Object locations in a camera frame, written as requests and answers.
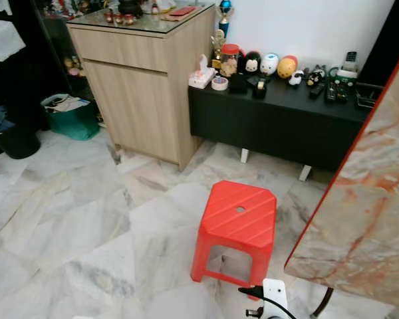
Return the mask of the red plastic stool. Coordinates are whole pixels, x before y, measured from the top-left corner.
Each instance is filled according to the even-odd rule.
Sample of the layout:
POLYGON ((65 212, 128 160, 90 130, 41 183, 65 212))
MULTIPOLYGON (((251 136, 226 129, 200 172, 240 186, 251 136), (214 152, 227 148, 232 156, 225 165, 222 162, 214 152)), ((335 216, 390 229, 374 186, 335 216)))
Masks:
POLYGON ((191 279, 201 282, 208 276, 242 288, 262 285, 275 246, 276 212, 276 197, 268 189, 229 180, 215 183, 199 222, 191 279), (206 265, 215 246, 249 255, 249 278, 239 280, 209 270, 206 265))

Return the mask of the marble table with red edge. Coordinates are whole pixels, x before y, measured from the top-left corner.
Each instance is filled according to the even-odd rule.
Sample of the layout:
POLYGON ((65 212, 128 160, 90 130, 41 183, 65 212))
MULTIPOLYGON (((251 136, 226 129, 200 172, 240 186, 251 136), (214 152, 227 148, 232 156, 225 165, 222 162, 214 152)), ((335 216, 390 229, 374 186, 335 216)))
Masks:
POLYGON ((284 271, 399 307, 399 61, 284 271))

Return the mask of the black low console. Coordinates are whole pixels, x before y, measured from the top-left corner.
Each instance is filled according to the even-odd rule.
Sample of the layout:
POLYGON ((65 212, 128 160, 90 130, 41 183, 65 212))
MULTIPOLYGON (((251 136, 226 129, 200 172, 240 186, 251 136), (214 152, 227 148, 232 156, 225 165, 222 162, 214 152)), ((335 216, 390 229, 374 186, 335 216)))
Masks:
POLYGON ((354 98, 328 103, 281 81, 264 98, 190 87, 188 106, 193 136, 333 172, 370 115, 354 98))

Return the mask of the black tape dispenser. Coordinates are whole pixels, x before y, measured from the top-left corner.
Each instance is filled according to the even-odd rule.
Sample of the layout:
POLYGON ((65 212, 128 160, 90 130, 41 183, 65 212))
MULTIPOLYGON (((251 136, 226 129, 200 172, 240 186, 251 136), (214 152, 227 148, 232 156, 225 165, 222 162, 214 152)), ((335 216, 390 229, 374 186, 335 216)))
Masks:
POLYGON ((252 97, 265 98, 267 94, 267 83, 269 77, 266 76, 252 76, 248 79, 252 85, 252 97))

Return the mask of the small black box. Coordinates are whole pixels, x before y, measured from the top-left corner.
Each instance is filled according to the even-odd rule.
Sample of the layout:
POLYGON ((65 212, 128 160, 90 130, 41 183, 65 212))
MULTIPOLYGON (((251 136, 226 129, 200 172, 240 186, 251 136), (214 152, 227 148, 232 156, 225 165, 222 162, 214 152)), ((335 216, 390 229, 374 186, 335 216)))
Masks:
POLYGON ((229 77, 229 93, 230 94, 246 94, 250 88, 247 81, 248 76, 244 73, 236 72, 229 77))

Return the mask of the white tape roll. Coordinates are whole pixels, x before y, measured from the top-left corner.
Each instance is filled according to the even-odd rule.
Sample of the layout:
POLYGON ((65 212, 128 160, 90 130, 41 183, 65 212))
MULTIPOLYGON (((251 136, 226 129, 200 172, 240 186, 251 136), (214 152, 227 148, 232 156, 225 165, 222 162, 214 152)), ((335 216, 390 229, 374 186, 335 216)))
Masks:
POLYGON ((229 83, 227 77, 215 75, 211 80, 211 88, 215 91, 226 91, 229 88, 229 83))

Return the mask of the black bin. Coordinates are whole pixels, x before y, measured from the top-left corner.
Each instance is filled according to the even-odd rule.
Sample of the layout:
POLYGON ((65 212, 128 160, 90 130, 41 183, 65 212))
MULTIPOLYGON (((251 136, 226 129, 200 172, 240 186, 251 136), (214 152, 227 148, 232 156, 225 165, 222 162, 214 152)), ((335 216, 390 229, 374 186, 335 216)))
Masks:
POLYGON ((40 148, 41 141, 35 131, 12 121, 8 111, 0 104, 0 150, 9 158, 21 160, 40 148))

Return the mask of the pink tissue box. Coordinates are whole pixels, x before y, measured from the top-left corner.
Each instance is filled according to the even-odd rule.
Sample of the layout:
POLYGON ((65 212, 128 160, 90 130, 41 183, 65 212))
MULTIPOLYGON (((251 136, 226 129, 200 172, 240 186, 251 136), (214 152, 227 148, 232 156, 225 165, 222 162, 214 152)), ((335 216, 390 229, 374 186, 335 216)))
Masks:
POLYGON ((206 88, 214 76, 217 76, 217 70, 209 66, 209 59, 205 54, 201 55, 199 67, 188 77, 188 85, 193 88, 206 88))

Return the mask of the black tray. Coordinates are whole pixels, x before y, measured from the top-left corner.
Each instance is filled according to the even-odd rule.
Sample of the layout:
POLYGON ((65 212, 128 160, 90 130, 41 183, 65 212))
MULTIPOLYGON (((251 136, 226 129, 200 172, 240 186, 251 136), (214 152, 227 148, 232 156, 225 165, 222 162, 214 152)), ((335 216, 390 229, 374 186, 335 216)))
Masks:
POLYGON ((357 83, 354 86, 356 96, 356 106, 360 109, 371 110, 378 101, 383 91, 382 86, 370 83, 357 83))

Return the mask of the orange plush toy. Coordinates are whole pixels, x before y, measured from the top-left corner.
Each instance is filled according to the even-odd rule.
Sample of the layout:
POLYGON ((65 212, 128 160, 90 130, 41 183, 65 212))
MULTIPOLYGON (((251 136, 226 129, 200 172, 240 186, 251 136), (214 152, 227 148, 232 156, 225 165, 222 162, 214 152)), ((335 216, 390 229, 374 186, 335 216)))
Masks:
POLYGON ((279 78, 288 79, 297 71, 298 60, 293 55, 287 55, 279 60, 276 73, 279 78))

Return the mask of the white plush toy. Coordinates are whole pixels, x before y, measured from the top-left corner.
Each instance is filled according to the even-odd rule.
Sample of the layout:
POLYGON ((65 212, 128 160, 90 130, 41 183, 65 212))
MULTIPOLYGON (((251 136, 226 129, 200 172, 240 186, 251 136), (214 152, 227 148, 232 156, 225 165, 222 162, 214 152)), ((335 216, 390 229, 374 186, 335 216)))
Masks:
POLYGON ((269 53, 261 58, 259 72, 264 76, 272 76, 276 73, 277 66, 279 66, 279 55, 275 53, 269 53))

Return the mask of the black plush toy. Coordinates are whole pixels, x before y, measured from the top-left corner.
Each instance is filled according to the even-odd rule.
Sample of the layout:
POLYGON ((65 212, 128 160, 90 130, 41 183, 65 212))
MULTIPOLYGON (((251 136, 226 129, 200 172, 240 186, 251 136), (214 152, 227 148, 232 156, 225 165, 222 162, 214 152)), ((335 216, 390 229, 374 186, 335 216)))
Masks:
POLYGON ((261 66, 261 54, 250 51, 239 60, 238 72, 245 75, 257 75, 261 66))

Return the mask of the light wooden cabinet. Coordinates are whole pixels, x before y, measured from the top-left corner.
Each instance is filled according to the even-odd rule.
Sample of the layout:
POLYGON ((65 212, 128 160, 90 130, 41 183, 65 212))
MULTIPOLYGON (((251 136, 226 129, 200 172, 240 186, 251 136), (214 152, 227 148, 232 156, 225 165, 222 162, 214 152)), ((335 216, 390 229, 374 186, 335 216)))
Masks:
POLYGON ((75 51, 115 146, 186 167, 200 139, 190 130, 188 79, 211 52, 217 7, 190 2, 127 25, 105 9, 68 22, 75 51))

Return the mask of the jar with red lid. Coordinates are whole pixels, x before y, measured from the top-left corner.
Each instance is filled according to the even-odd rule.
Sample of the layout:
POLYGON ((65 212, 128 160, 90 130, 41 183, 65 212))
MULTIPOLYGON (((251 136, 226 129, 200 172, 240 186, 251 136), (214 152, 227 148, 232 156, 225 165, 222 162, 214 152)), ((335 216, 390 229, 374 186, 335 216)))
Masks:
POLYGON ((240 48, 238 45, 227 43, 221 46, 219 73, 223 77, 230 77, 238 72, 240 48))

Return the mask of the green bag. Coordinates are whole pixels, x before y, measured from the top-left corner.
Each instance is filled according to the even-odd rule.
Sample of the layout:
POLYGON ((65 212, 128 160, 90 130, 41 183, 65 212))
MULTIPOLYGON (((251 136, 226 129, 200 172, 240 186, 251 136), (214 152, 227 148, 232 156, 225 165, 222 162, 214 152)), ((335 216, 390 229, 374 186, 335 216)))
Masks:
POLYGON ((90 140, 100 131, 95 101, 54 94, 41 101, 52 131, 73 140, 90 140))

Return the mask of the gold trophy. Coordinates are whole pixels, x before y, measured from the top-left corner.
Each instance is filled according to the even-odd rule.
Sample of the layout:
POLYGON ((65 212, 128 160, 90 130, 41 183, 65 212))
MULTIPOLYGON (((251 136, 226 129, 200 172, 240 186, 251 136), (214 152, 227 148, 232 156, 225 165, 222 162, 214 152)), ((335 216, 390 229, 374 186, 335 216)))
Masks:
POLYGON ((225 33, 223 30, 218 29, 215 30, 213 35, 211 36, 211 44, 212 44, 212 59, 211 59, 211 67, 220 70, 221 64, 221 51, 223 50, 223 45, 226 43, 225 33))

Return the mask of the black television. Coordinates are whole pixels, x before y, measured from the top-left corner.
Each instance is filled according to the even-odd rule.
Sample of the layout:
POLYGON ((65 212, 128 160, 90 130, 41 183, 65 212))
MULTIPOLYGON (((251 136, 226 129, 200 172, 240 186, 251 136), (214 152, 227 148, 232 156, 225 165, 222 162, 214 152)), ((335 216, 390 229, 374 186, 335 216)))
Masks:
POLYGON ((398 63, 399 0, 395 0, 357 81, 384 87, 398 63))

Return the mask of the blue trophy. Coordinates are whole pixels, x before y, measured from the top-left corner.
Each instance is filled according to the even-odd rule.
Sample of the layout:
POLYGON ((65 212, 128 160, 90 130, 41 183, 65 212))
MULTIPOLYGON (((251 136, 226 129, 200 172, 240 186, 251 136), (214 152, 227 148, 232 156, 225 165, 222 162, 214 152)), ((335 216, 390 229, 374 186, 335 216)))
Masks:
POLYGON ((230 26, 230 15, 232 15, 233 3, 232 0, 221 0, 217 4, 217 12, 219 15, 218 30, 223 33, 223 37, 226 39, 229 36, 229 26, 230 26))

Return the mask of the red book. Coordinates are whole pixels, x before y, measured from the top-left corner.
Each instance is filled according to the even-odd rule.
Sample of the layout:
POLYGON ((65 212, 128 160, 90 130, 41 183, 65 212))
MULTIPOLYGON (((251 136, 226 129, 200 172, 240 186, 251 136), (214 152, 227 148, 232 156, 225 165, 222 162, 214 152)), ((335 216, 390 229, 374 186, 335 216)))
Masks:
POLYGON ((180 9, 174 9, 172 11, 170 11, 168 13, 168 15, 166 15, 166 18, 169 19, 182 19, 188 15, 190 15, 190 13, 193 13, 194 11, 196 11, 196 6, 190 5, 190 6, 186 6, 184 8, 180 8, 180 9))

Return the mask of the white cloth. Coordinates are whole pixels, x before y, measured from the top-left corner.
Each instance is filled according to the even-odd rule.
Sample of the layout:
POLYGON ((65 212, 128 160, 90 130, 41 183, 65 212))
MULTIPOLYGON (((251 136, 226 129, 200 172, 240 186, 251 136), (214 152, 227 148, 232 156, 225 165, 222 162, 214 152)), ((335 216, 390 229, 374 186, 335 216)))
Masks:
POLYGON ((0 63, 25 47, 26 44, 14 24, 0 19, 0 63))

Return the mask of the dark glass display cabinet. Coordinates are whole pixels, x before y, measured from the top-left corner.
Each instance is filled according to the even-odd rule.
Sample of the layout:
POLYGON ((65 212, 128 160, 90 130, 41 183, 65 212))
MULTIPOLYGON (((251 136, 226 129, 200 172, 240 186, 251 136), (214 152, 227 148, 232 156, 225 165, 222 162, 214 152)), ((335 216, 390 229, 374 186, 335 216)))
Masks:
POLYGON ((21 0, 26 10, 27 28, 33 41, 33 52, 41 58, 45 94, 69 94, 94 100, 80 54, 70 39, 68 22, 72 19, 64 0, 21 0))

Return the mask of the black pot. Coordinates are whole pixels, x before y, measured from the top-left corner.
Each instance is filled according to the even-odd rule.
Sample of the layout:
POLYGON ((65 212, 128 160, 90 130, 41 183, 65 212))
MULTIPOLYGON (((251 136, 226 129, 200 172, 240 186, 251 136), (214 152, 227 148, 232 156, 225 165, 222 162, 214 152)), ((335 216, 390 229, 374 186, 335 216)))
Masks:
POLYGON ((121 15, 133 15, 135 18, 140 18, 144 15, 142 4, 145 0, 118 0, 118 12, 121 15))

